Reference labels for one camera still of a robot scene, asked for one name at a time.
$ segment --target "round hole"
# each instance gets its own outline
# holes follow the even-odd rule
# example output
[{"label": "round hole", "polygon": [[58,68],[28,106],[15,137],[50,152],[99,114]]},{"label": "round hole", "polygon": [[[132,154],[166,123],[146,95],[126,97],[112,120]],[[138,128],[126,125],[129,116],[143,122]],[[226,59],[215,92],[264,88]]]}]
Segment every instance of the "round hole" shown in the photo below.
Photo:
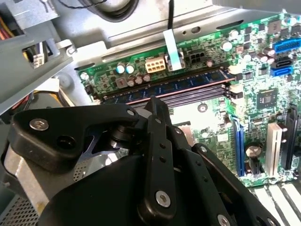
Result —
[{"label": "round hole", "polygon": [[75,148],[76,142],[73,137],[63,135],[58,137],[57,145],[62,149],[73,149]]},{"label": "round hole", "polygon": [[162,143],[160,144],[160,147],[163,148],[163,149],[166,148],[166,146],[164,144],[162,144]]},{"label": "round hole", "polygon": [[160,157],[160,161],[163,162],[163,163],[165,163],[165,162],[166,162],[166,159],[165,159],[164,157],[161,156],[161,157]]},{"label": "round hole", "polygon": [[201,28],[200,28],[199,26],[193,27],[193,28],[191,29],[191,33],[193,33],[193,34],[197,34],[197,33],[199,33],[200,31],[201,31]]}]

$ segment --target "black pcie slot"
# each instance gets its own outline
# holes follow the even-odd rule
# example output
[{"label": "black pcie slot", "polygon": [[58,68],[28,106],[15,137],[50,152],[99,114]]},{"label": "black pcie slot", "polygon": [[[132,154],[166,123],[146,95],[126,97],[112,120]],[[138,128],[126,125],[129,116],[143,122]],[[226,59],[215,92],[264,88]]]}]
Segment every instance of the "black pcie slot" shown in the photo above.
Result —
[{"label": "black pcie slot", "polygon": [[285,170],[290,170],[292,166],[298,120],[298,107],[296,105],[291,104],[291,107],[288,110],[286,117],[287,132],[285,138],[287,142],[284,144],[281,154],[281,166]]}]

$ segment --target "white pcie slot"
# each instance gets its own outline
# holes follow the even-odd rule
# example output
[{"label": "white pcie slot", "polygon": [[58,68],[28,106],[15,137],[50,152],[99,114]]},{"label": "white pcie slot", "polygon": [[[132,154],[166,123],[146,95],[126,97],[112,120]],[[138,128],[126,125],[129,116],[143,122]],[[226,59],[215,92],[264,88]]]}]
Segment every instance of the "white pcie slot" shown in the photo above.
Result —
[{"label": "white pcie slot", "polygon": [[282,129],[277,123],[268,124],[267,151],[265,157],[265,171],[273,177],[277,174],[280,146],[282,139]]}]

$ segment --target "cable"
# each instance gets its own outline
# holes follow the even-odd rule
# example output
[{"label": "cable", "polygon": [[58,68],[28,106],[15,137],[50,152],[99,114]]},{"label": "cable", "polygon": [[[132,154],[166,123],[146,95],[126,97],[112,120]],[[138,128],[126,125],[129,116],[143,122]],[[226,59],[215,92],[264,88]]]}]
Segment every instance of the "cable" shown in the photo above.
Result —
[{"label": "cable", "polygon": [[84,6],[69,6],[66,3],[62,2],[62,0],[58,0],[59,3],[61,3],[63,6],[67,7],[67,8],[71,8],[71,9],[85,9],[85,8],[91,8],[91,7],[95,7],[98,6],[102,3],[105,3],[107,0],[102,0],[96,3],[92,3],[90,5],[84,5]]},{"label": "cable", "polygon": [[83,6],[75,7],[75,6],[69,6],[62,2],[62,0],[58,0],[63,6],[71,9],[88,9],[91,13],[94,13],[101,17],[102,19],[112,22],[112,23],[118,23],[121,21],[126,20],[129,18],[135,9],[138,6],[139,0],[130,0],[123,8],[112,11],[112,12],[107,12],[103,11],[100,8],[97,8],[96,6],[105,3],[107,0],[102,0],[100,2],[93,3],[93,0],[79,0],[79,2]]},{"label": "cable", "polygon": [[172,29],[174,23],[174,0],[169,1],[168,26],[167,29]]}]

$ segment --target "capacitor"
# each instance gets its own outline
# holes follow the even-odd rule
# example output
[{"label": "capacitor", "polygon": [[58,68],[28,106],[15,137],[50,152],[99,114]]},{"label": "capacitor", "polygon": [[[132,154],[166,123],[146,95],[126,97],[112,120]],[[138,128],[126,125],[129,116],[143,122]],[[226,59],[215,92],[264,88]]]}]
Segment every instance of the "capacitor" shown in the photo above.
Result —
[{"label": "capacitor", "polygon": [[124,71],[126,70],[124,63],[119,63],[116,67],[116,72],[118,74],[122,74],[124,73]]},{"label": "capacitor", "polygon": [[246,175],[248,177],[253,175],[250,164],[248,162],[245,162],[245,170],[246,170]]},{"label": "capacitor", "polygon": [[143,82],[143,75],[141,73],[138,73],[136,75],[136,79],[135,79],[135,82],[140,85],[142,82]]},{"label": "capacitor", "polygon": [[263,53],[266,54],[266,55],[269,55],[269,56],[275,55],[275,51],[270,47],[264,48]]},{"label": "capacitor", "polygon": [[151,76],[149,74],[146,74],[145,76],[143,76],[143,80],[148,82],[151,80]]},{"label": "capacitor", "polygon": [[221,49],[226,52],[229,52],[232,49],[232,47],[233,46],[232,46],[231,42],[229,42],[229,41],[223,41],[221,43]]},{"label": "capacitor", "polygon": [[128,74],[132,74],[132,73],[134,72],[134,70],[135,70],[135,68],[134,68],[133,65],[127,64],[126,72],[127,72]]},{"label": "capacitor", "polygon": [[214,64],[213,59],[208,58],[208,59],[206,60],[206,65],[207,65],[207,67],[212,67],[213,64]]},{"label": "capacitor", "polygon": [[226,128],[231,128],[232,127],[232,122],[231,122],[231,120],[228,116],[226,116],[224,118],[224,123],[225,123]]},{"label": "capacitor", "polygon": [[129,76],[127,80],[127,85],[133,87],[135,85],[135,79],[136,79],[135,76],[133,75]]},{"label": "capacitor", "polygon": [[295,17],[290,17],[290,16],[286,16],[284,18],[284,23],[287,26],[294,26],[297,23],[297,18]]},{"label": "capacitor", "polygon": [[264,55],[263,53],[258,53],[256,55],[256,57],[263,63],[267,62],[267,60],[268,60],[268,57],[266,55]]},{"label": "capacitor", "polygon": [[273,57],[268,57],[268,60],[267,60],[268,64],[272,64],[275,62],[275,59]]},{"label": "capacitor", "polygon": [[239,32],[237,30],[232,30],[229,33],[229,37],[232,38],[232,39],[237,39],[238,36],[239,36]]},{"label": "capacitor", "polygon": [[244,60],[245,62],[249,62],[249,61],[252,60],[251,55],[250,55],[250,54],[247,54],[247,53],[243,53],[243,54],[241,55],[241,57],[243,58],[243,60]]}]

